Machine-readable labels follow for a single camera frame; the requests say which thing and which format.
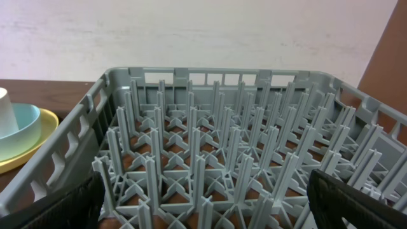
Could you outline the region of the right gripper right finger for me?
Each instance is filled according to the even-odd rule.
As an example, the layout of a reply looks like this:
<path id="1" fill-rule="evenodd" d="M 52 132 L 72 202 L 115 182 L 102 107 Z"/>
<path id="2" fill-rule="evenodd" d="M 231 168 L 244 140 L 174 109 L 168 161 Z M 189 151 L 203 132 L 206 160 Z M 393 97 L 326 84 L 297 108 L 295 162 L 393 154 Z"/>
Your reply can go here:
<path id="1" fill-rule="evenodd" d="M 318 228 L 406 228 L 406 215 L 315 169 L 307 186 L 310 210 Z"/>

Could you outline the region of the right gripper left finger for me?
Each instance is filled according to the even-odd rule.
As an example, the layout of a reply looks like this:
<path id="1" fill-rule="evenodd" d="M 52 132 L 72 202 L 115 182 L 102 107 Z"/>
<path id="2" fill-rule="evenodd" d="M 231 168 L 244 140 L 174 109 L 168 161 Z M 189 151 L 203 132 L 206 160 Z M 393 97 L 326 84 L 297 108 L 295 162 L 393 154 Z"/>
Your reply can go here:
<path id="1" fill-rule="evenodd" d="M 100 172 L 1 218 L 7 228 L 97 228 L 105 188 Z"/>

